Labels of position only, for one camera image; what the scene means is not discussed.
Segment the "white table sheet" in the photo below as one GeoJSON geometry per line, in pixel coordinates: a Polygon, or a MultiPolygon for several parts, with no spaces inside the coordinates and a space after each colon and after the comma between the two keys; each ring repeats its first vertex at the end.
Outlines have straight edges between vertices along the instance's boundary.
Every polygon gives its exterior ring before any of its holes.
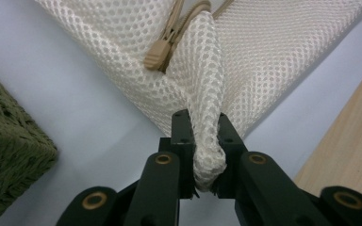
{"type": "MultiPolygon", "coordinates": [[[[362,19],[245,137],[295,175],[362,80],[362,19]]],[[[140,177],[160,130],[35,0],[0,0],[0,82],[58,148],[58,161],[0,217],[56,226],[79,192],[140,177]]]]}

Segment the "green woven basket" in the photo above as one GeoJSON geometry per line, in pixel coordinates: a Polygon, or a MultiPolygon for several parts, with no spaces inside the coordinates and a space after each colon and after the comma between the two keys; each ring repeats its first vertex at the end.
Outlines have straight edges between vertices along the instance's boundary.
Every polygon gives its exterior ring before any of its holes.
{"type": "Polygon", "coordinates": [[[0,83],[0,216],[57,158],[53,141],[0,83]]]}

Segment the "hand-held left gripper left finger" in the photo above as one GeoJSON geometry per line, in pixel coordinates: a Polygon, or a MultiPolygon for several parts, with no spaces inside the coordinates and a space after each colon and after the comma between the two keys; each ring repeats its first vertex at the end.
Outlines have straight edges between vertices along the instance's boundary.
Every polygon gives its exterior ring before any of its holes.
{"type": "Polygon", "coordinates": [[[187,109],[173,113],[171,136],[160,139],[159,150],[171,152],[178,156],[180,161],[180,198],[192,199],[197,194],[193,176],[195,140],[187,109]]]}

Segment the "cream mesh laundry bag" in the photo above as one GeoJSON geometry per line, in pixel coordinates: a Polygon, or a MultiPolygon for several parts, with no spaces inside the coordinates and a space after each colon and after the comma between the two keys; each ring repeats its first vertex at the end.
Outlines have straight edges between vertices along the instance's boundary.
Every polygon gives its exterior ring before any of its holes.
{"type": "Polygon", "coordinates": [[[189,112],[202,191],[227,167],[220,116],[244,134],[362,15],[362,0],[37,1],[164,133],[189,112]]]}

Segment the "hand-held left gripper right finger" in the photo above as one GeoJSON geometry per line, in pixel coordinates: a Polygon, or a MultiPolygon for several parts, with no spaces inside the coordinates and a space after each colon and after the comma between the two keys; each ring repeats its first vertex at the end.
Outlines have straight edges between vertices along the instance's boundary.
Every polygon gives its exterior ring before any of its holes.
{"type": "Polygon", "coordinates": [[[239,186],[239,161],[247,151],[241,137],[228,117],[219,117],[219,144],[225,153],[226,168],[215,180],[211,191],[220,199],[235,199],[239,186]]]}

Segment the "wooden table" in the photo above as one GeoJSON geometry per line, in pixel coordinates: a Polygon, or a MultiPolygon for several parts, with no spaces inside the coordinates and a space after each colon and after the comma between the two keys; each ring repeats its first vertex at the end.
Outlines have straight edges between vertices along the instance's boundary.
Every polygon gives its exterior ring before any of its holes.
{"type": "Polygon", "coordinates": [[[295,176],[295,183],[313,195],[327,186],[362,193],[362,81],[295,176]]]}

